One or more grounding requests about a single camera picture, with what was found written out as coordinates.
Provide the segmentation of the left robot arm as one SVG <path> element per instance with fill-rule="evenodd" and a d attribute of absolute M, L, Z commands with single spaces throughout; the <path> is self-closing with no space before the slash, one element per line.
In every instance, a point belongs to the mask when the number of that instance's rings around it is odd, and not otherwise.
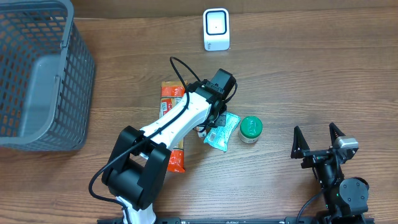
<path fill-rule="evenodd" d="M 195 127 L 216 126 L 235 94 L 236 79 L 219 69 L 211 80 L 186 87 L 179 103 L 152 124 L 124 128 L 101 178 L 123 217 L 112 223 L 154 223 L 152 204 L 164 184 L 173 148 Z"/>

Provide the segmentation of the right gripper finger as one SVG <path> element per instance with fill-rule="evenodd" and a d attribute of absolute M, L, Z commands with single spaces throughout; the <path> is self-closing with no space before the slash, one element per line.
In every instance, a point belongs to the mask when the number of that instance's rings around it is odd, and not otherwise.
<path fill-rule="evenodd" d="M 329 124 L 331 143 L 333 144 L 338 137 L 345 136 L 345 134 L 337 127 L 335 123 Z"/>
<path fill-rule="evenodd" d="M 294 127 L 294 141 L 290 157 L 292 159 L 304 158 L 310 152 L 310 148 L 299 126 Z"/>

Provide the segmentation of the small orange snack box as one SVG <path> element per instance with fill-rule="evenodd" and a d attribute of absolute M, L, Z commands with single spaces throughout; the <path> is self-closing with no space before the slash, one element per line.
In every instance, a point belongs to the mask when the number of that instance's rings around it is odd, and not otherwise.
<path fill-rule="evenodd" d="M 195 131 L 197 132 L 199 138 L 205 138 L 207 135 L 206 128 L 204 126 L 197 126 Z"/>

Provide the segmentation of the teal wet wipes pack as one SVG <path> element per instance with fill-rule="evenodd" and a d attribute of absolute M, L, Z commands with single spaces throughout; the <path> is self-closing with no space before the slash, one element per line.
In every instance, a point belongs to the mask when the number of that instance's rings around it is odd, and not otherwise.
<path fill-rule="evenodd" d="M 211 128 L 204 139 L 204 143 L 223 152 L 228 150 L 228 142 L 231 134 L 236 129 L 241 118 L 238 115 L 227 112 L 226 123 L 224 126 Z"/>

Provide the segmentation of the green lid jar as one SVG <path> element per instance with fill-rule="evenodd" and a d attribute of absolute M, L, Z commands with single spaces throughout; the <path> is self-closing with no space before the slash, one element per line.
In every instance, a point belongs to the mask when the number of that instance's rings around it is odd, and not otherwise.
<path fill-rule="evenodd" d="M 262 121 L 257 116 L 247 116 L 239 126 L 239 138 L 246 144 L 255 143 L 262 133 L 262 128 Z"/>

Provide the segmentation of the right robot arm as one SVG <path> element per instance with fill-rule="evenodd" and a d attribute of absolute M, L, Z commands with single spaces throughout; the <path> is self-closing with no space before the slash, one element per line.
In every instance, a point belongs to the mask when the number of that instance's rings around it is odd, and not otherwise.
<path fill-rule="evenodd" d="M 345 178 L 341 165 L 351 160 L 359 149 L 353 136 L 344 134 L 335 123 L 329 124 L 331 145 L 328 149 L 312 151 L 301 129 L 294 127 L 294 140 L 290 157 L 301 159 L 301 168 L 311 168 L 320 184 L 320 192 L 302 206 L 295 218 L 304 223 L 304 210 L 316 199 L 323 197 L 326 210 L 317 212 L 309 223 L 374 223 L 365 218 L 368 211 L 369 184 L 360 177 Z"/>

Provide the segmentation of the orange spaghetti packet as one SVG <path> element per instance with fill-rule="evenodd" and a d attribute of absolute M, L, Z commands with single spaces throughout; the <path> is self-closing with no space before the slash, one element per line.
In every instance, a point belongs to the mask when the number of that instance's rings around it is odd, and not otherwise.
<path fill-rule="evenodd" d="M 182 99 L 185 89 L 181 83 L 162 82 L 160 96 L 160 112 L 159 117 L 163 117 Z M 167 170 L 169 172 L 184 173 L 184 140 L 172 149 Z"/>

